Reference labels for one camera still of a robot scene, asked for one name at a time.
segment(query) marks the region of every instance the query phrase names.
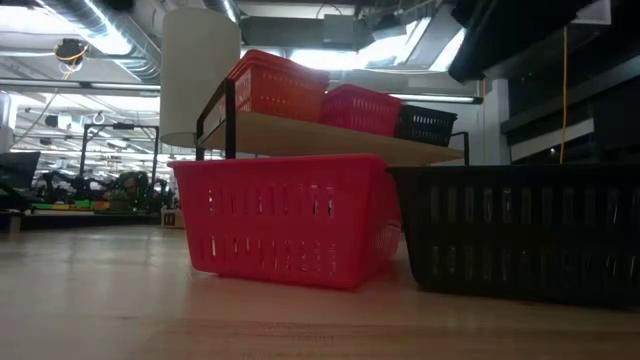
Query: white cylinder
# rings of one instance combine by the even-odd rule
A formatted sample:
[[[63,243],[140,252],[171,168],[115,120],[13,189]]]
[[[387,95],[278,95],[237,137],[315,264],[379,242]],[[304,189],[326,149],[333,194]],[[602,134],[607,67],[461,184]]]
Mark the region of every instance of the white cylinder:
[[[196,120],[240,59],[240,28],[221,13],[180,8],[162,29],[160,140],[195,147]]]

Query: basket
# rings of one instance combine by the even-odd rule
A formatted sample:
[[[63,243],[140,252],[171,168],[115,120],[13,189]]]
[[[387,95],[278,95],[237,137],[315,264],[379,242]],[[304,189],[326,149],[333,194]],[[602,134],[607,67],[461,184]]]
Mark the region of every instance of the basket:
[[[637,166],[391,169],[414,278],[467,295],[640,303]]]
[[[389,95],[341,85],[322,102],[320,122],[377,135],[393,136],[402,101]]]
[[[173,162],[193,267],[349,289],[400,238],[393,178],[373,155]]]
[[[249,50],[228,75],[236,81],[236,109],[318,122],[329,73],[259,50]],[[218,102],[225,111],[224,96]]]
[[[400,111],[395,137],[421,143],[449,146],[453,123],[458,115],[405,105]]]

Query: small red basket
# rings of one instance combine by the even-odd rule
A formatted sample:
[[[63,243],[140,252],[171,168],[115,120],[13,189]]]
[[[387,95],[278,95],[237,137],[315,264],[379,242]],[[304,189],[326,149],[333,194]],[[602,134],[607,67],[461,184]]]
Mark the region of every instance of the small red basket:
[[[193,267],[353,288],[397,250],[395,184],[373,155],[172,162]]]
[[[236,81],[236,109],[318,122],[329,73],[289,59],[249,50],[229,73]],[[218,103],[224,113],[224,97]]]
[[[386,94],[341,85],[322,102],[320,122],[377,135],[393,136],[402,101]]]

